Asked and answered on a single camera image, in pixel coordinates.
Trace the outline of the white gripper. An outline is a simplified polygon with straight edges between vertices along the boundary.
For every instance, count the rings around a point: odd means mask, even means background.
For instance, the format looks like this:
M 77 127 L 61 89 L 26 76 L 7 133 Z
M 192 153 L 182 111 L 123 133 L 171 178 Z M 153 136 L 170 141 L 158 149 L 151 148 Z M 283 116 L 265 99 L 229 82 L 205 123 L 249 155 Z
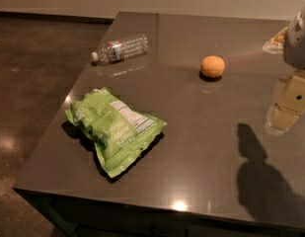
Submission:
M 294 68 L 305 69 L 305 6 L 288 27 L 280 30 L 263 45 L 263 51 L 283 54 L 284 61 Z M 267 111 L 265 130 L 282 135 L 305 113 L 305 70 L 295 70 L 287 78 L 279 78 Z

